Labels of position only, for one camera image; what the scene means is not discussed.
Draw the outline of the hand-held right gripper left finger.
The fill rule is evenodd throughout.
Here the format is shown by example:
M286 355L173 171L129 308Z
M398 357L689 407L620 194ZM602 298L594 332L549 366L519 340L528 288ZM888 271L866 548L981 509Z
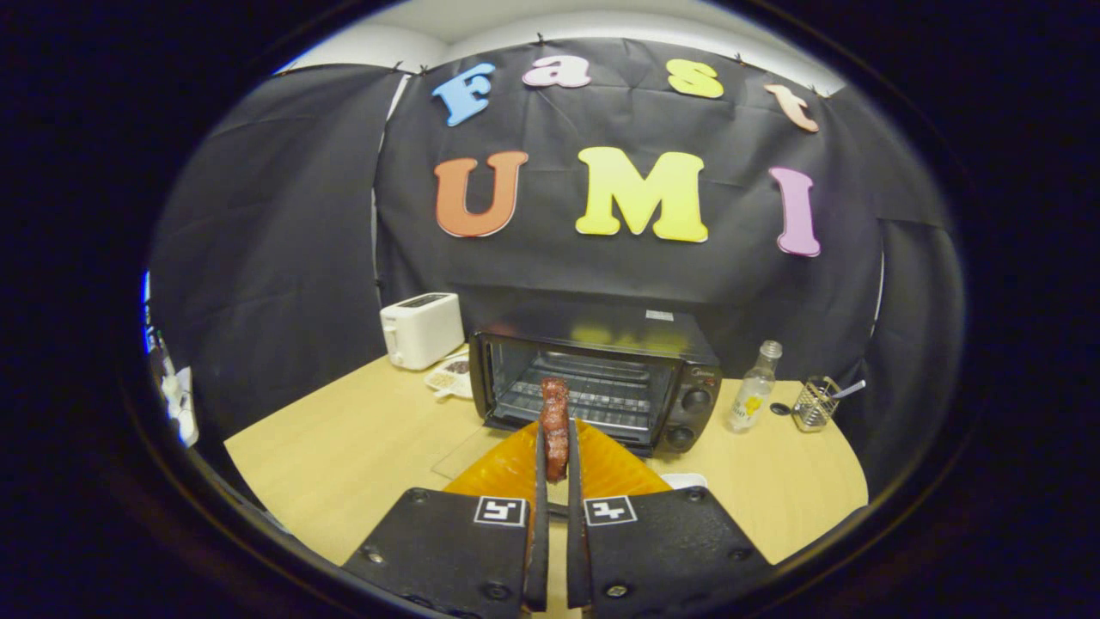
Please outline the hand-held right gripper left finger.
M490 451L490 473L515 469L517 490L409 488L343 570L424 612L522 618L547 607L549 516L538 423Z

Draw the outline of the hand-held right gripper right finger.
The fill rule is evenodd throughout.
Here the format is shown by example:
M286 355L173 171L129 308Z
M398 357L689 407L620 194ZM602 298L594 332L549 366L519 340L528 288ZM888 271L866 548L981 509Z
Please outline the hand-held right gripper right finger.
M773 568L703 486L594 493L596 428L570 427L566 603L586 618L743 614Z

